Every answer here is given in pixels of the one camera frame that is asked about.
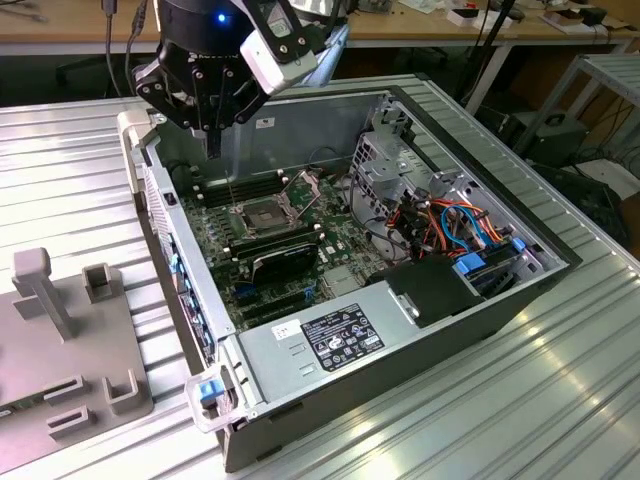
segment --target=power supply label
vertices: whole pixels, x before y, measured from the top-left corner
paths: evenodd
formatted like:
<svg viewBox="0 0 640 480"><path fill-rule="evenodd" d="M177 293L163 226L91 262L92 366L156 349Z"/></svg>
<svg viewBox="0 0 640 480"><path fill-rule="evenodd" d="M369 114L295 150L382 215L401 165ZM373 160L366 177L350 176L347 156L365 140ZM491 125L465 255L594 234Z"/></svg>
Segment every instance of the power supply label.
<svg viewBox="0 0 640 480"><path fill-rule="evenodd" d="M301 326L320 365L327 372L384 347L380 335L357 303Z"/></svg>

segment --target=slotted aluminum surface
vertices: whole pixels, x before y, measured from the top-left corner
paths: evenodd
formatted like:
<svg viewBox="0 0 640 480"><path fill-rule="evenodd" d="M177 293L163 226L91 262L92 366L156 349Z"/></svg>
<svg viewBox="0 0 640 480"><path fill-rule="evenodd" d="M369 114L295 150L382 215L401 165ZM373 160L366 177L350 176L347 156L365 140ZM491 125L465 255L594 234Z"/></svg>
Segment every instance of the slotted aluminum surface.
<svg viewBox="0 0 640 480"><path fill-rule="evenodd" d="M400 76L327 88L390 83L574 248L580 268L492 338L225 475L215 436L195 428L180 394L186 363L128 195L115 115L143 104L0 111L2 288L11 288L8 253L19 242L50 248L60 275L98 260L120 266L156 400L148 417L7 478L640 476L638 263L432 83ZM416 142L437 150L424 135Z"/></svg>
<svg viewBox="0 0 640 480"><path fill-rule="evenodd" d="M640 55L586 55L578 67L640 106Z"/></svg>

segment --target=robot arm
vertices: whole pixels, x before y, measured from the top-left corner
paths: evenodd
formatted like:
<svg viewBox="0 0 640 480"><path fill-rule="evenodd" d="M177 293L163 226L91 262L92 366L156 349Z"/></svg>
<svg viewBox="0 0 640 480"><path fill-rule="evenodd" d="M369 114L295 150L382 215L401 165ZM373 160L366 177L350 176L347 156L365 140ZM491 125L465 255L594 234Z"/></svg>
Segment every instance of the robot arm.
<svg viewBox="0 0 640 480"><path fill-rule="evenodd" d="M136 91L178 126L204 132L210 158L220 155L223 129L316 69L316 54L345 16L337 3L324 27L303 26L289 0L156 0L155 7L160 45L136 72Z"/></svg>

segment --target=blue cable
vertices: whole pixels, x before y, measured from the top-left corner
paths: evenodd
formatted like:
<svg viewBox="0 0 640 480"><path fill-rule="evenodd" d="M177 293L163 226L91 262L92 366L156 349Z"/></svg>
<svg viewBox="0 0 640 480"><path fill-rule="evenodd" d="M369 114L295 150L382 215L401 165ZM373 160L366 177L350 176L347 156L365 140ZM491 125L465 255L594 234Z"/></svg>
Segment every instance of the blue cable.
<svg viewBox="0 0 640 480"><path fill-rule="evenodd" d="M440 216L440 224L442 225L442 230L444 231L444 234L447 236L447 238L449 238L449 240L451 240L454 243L457 243L458 245L462 246L467 252L471 251L469 249L469 246L462 240L460 240L459 238L454 237L451 232L449 231L449 227L447 226L447 210L449 210L450 208L453 208L455 210L460 210L462 213L464 213L469 220L471 220L471 225L473 225L473 228L475 229L476 233L478 234L478 236L482 239L482 241L487 244L487 245L493 245L493 241L491 241L491 239L489 238L489 236L484 233L482 231L482 229L480 228L480 226L478 225L478 222L476 221L475 217L473 216L473 213L465 208L462 207L460 205L451 205L449 207L446 207L443 211L442 211L442 215Z"/></svg>

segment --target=blue latch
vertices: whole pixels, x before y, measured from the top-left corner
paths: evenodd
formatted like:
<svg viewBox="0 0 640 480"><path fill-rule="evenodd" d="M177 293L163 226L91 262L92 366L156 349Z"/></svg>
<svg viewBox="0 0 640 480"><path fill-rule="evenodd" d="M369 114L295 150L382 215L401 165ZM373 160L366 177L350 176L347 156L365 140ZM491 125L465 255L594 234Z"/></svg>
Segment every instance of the blue latch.
<svg viewBox="0 0 640 480"><path fill-rule="evenodd" d="M484 260L480 258L480 255L477 253L468 253L466 255L462 255L458 257L456 261L456 267L463 275L466 275L469 272L473 272L478 268L482 268L486 265Z"/></svg>
<svg viewBox="0 0 640 480"><path fill-rule="evenodd" d="M224 383L220 379L209 380L200 385L200 401L213 400L224 393Z"/></svg>
<svg viewBox="0 0 640 480"><path fill-rule="evenodd" d="M524 243L524 240L518 237L513 237L513 240L511 240L511 244L516 250L518 250L518 252L522 252L525 248L527 248L527 244Z"/></svg>
<svg viewBox="0 0 640 480"><path fill-rule="evenodd" d="M178 264L180 263L180 257L178 256L177 253L174 253L171 256L171 262L169 262L169 269L171 270L171 273L177 273L178 272Z"/></svg>

